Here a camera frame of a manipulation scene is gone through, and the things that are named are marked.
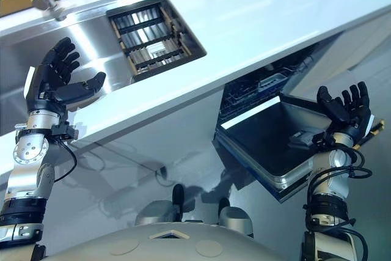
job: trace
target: dishwasher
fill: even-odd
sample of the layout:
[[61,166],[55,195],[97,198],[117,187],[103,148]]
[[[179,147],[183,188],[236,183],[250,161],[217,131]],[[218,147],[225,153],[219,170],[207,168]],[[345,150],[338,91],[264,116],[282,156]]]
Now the dishwasher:
[[335,38],[304,48],[224,87],[215,141],[279,202],[307,184],[316,153],[312,137],[330,124],[316,102],[287,93]]

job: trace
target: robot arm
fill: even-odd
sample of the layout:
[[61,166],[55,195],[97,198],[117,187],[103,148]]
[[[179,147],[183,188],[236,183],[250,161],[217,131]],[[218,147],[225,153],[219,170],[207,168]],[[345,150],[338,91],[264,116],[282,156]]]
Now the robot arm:
[[53,184],[73,170],[57,180],[54,178],[58,147],[69,150],[63,141],[75,136],[75,130],[66,121],[65,107],[93,96],[106,76],[98,73],[86,82],[68,84],[72,71],[79,66],[75,61],[79,53],[71,53],[74,49],[69,38],[62,39],[32,77],[26,96],[28,122],[15,127],[14,168],[0,211],[0,249],[41,240],[46,201]]
[[[321,153],[313,157],[313,172],[309,179],[302,261],[348,260],[356,261],[353,235],[363,245],[362,260],[368,258],[367,244],[358,232],[352,230],[355,219],[349,219],[346,198],[348,178],[367,178],[372,175],[363,168],[364,156],[353,149],[362,139],[371,123],[369,97],[364,82],[342,92],[345,103],[331,99],[326,87],[318,91],[318,104],[332,120],[324,134],[314,138]],[[359,155],[359,164],[355,164]]]

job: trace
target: sink grate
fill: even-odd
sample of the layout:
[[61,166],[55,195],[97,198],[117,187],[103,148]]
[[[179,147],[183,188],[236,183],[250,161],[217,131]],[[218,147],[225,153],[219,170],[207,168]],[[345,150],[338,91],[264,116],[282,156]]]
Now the sink grate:
[[205,55],[165,0],[138,2],[110,10],[107,15],[135,74],[134,81]]

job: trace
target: white countertop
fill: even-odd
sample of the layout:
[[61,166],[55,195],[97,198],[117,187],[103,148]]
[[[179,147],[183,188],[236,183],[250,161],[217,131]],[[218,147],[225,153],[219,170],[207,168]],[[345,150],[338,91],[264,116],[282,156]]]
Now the white countertop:
[[[97,0],[61,0],[62,6]],[[271,61],[391,10],[391,0],[171,0],[207,55],[119,89],[70,115],[92,142],[207,93]],[[35,9],[0,19],[9,28]],[[0,176],[13,166],[14,133],[0,137]]]

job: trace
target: sink basin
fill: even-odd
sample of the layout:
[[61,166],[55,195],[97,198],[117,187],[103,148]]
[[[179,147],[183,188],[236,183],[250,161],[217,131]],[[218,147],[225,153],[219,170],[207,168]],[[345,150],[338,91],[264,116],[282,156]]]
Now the sink basin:
[[[123,50],[123,40],[116,34],[118,32],[113,28],[108,12],[122,7],[132,8],[137,3],[145,1],[169,3],[168,0],[103,0],[66,10],[67,18],[63,21],[42,18],[2,31],[0,36],[0,135],[12,131],[16,123],[24,123],[27,120],[23,89],[29,67],[39,65],[46,52],[61,38],[70,37],[80,53],[81,65],[73,72],[71,83],[85,81],[100,71],[106,73],[103,88],[96,97],[141,80],[134,78],[138,72],[134,71],[134,65],[130,62],[130,50]],[[75,104],[70,105],[69,108],[81,106]]]

